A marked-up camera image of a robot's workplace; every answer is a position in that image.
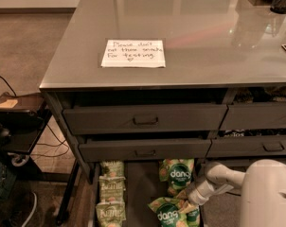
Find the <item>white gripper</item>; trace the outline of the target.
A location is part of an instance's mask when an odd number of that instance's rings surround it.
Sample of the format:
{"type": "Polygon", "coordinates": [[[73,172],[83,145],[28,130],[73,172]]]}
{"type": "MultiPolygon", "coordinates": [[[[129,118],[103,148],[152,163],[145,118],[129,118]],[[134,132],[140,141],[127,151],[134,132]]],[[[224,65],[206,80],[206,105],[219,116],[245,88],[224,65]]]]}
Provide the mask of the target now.
{"type": "Polygon", "coordinates": [[[215,184],[205,177],[191,183],[188,186],[188,193],[186,189],[183,189],[175,196],[175,198],[179,200],[188,199],[179,209],[179,213],[187,214],[194,211],[197,205],[204,205],[209,198],[214,195],[215,191],[215,184]]]}

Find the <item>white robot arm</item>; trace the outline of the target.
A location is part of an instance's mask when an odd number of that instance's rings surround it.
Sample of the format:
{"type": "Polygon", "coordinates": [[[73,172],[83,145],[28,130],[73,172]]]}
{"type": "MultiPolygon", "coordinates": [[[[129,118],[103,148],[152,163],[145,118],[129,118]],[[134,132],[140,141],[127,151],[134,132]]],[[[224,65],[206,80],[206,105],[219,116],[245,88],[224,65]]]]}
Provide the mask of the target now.
{"type": "Polygon", "coordinates": [[[180,212],[187,214],[231,189],[241,191],[239,227],[286,227],[286,165],[269,159],[256,161],[244,172],[208,163],[204,174],[179,194],[185,201],[180,212]]]}

